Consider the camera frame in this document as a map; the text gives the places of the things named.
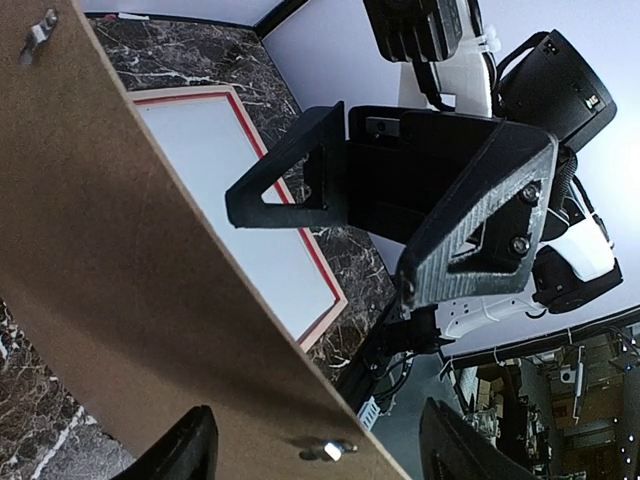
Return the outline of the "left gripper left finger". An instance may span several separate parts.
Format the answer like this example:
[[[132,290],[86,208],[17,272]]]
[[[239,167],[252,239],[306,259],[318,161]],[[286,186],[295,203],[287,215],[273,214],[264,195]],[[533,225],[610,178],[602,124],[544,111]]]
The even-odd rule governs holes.
[[[215,479],[218,428],[209,406],[196,406],[114,479]]]

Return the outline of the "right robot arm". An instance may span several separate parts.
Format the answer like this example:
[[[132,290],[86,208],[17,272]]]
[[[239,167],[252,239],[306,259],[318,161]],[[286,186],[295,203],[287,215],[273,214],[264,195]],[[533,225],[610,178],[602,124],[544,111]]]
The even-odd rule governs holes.
[[[238,228],[352,226],[403,245],[393,351],[431,351],[486,323],[574,310],[622,280],[575,178],[617,111],[558,31],[496,69],[499,115],[342,104],[306,110],[226,192]]]

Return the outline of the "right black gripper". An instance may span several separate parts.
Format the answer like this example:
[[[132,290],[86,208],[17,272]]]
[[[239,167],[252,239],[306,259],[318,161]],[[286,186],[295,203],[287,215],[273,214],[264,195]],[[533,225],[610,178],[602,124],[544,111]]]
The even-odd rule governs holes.
[[[352,108],[348,130],[348,224],[409,241],[397,263],[403,309],[524,290],[550,199],[553,134],[383,106]],[[288,198],[284,183],[298,164],[308,186],[302,202]],[[343,226],[344,103],[306,110],[226,191],[225,202],[237,228]]]

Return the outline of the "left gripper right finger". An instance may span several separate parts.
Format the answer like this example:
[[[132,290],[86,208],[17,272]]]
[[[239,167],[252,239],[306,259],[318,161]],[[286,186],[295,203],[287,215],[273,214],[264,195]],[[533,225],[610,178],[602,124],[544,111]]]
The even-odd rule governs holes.
[[[534,479],[493,447],[449,405],[428,397],[419,426],[424,479]]]

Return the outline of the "brown cardboard backing board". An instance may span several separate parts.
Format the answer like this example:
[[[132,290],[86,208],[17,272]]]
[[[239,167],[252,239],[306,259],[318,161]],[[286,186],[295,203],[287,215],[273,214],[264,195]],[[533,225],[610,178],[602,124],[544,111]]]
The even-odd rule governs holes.
[[[50,7],[58,24],[22,66]],[[75,1],[1,5],[1,295],[135,455],[207,405],[220,479],[405,477],[216,235]],[[305,461],[310,439],[359,451]]]

